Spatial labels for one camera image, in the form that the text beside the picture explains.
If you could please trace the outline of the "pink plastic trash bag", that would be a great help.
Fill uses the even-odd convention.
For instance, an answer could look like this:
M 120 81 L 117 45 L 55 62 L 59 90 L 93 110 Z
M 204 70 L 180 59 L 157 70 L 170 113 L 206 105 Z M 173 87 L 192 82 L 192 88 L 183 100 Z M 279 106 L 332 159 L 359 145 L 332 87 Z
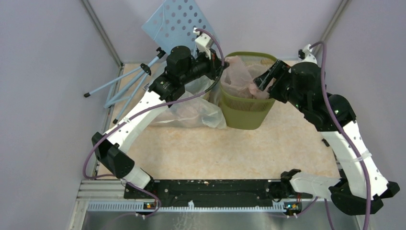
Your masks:
M 222 89 L 231 96 L 258 99 L 259 89 L 253 80 L 268 69 L 260 64 L 246 66 L 238 56 L 225 58 L 229 67 L 223 71 L 220 79 Z

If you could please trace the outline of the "large clear yellow-rimmed plastic bag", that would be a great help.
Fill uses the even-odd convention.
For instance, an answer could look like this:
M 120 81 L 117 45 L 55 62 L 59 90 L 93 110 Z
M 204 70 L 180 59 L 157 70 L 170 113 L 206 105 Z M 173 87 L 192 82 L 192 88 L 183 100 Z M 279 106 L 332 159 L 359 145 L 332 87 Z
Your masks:
M 164 73 L 166 66 L 166 61 L 158 65 L 157 70 L 152 75 L 153 80 Z M 213 80 L 203 76 L 186 84 L 185 93 L 180 99 L 188 98 L 203 92 L 213 82 Z M 218 105 L 209 101 L 209 94 L 210 93 L 207 92 L 205 95 L 198 98 L 172 105 L 157 116 L 150 123 L 150 126 L 179 128 L 210 127 L 225 129 L 226 120 L 224 115 Z

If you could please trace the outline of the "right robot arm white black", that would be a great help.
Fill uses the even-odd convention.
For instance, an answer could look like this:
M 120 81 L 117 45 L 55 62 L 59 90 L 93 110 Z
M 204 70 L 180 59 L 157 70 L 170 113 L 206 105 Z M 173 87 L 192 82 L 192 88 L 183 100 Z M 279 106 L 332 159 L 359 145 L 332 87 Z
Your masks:
M 281 174 L 281 192 L 286 197 L 306 193 L 330 200 L 351 216 L 375 214 L 383 207 L 384 199 L 399 192 L 399 185 L 388 181 L 377 169 L 350 103 L 326 91 L 324 75 L 315 62 L 289 66 L 277 60 L 253 81 L 271 98 L 291 103 L 301 112 L 332 148 L 344 171 L 343 177 L 325 177 L 292 169 Z

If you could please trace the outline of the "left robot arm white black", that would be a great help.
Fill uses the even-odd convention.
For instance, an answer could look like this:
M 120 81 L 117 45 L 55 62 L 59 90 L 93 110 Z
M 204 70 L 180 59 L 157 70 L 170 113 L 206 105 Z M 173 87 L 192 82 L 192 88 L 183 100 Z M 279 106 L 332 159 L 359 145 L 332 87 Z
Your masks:
M 142 198 L 153 194 L 153 178 L 136 166 L 127 152 L 142 131 L 160 114 L 174 104 L 186 102 L 208 93 L 220 80 L 227 68 L 222 49 L 209 31 L 195 27 L 193 33 L 198 56 L 193 57 L 186 46 L 176 46 L 166 59 L 164 72 L 150 84 L 140 102 L 104 134 L 95 133 L 90 151 L 110 172 L 110 176 L 126 181 L 135 187 Z M 213 83 L 196 95 L 182 98 L 185 85 L 206 76 Z

